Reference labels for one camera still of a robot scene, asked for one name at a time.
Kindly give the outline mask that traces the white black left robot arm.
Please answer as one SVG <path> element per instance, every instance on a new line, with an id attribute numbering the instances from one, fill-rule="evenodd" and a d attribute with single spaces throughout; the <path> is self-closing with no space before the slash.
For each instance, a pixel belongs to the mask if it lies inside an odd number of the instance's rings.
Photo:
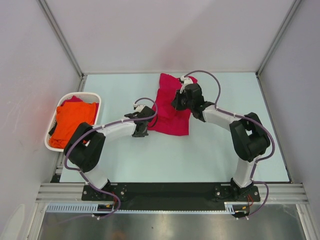
<path id="1" fill-rule="evenodd" d="M 83 179 L 92 185 L 93 194 L 100 200 L 110 196 L 110 180 L 101 168 L 104 145 L 122 137 L 143 138 L 148 135 L 148 124 L 157 116 L 157 111 L 146 105 L 135 104 L 134 112 L 118 121 L 101 125 L 82 122 L 78 125 L 63 153 Z"/>

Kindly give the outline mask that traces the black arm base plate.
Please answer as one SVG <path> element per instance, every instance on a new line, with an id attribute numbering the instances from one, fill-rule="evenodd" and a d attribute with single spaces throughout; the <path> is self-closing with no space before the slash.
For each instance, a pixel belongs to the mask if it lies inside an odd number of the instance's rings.
<path id="1" fill-rule="evenodd" d="M 86 185 L 83 201 L 112 201 L 119 197 L 120 209 L 129 211 L 221 211 L 226 202 L 240 205 L 261 201 L 257 186 L 243 190 L 225 182 L 122 182 L 110 183 L 99 192 Z"/>

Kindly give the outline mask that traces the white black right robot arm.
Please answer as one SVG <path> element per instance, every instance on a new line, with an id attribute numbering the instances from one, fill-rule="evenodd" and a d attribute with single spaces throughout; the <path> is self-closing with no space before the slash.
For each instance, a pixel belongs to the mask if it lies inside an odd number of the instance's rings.
<path id="1" fill-rule="evenodd" d="M 217 107 L 204 99 L 197 83 L 184 83 L 176 91 L 171 105 L 177 111 L 190 110 L 194 118 L 230 132 L 238 156 L 236 171 L 230 180 L 230 194 L 235 200 L 242 201 L 254 185 L 257 161 L 272 143 L 258 115 L 251 112 L 242 116 Z"/>

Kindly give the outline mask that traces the crimson red t-shirt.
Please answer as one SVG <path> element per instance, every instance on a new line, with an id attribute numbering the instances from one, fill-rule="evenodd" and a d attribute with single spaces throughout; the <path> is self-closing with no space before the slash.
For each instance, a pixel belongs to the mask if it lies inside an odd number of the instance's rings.
<path id="1" fill-rule="evenodd" d="M 189 135 L 189 122 L 191 111 L 189 109 L 177 111 L 171 105 L 176 92 L 182 87 L 179 79 L 161 73 L 159 77 L 159 88 L 155 99 L 156 105 L 152 109 L 157 110 L 157 116 L 148 125 L 149 131 L 156 131 L 172 136 Z"/>

